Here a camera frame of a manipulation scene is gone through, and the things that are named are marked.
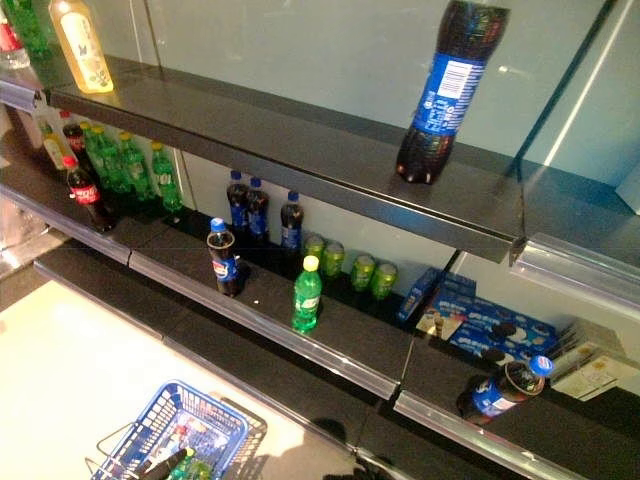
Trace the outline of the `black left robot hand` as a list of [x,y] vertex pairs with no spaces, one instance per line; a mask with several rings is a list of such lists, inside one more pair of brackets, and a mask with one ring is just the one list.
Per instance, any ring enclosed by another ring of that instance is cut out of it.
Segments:
[[142,480],[162,480],[170,476],[171,472],[180,462],[193,455],[193,450],[189,447],[182,448],[174,454],[157,462],[152,468],[140,475]]

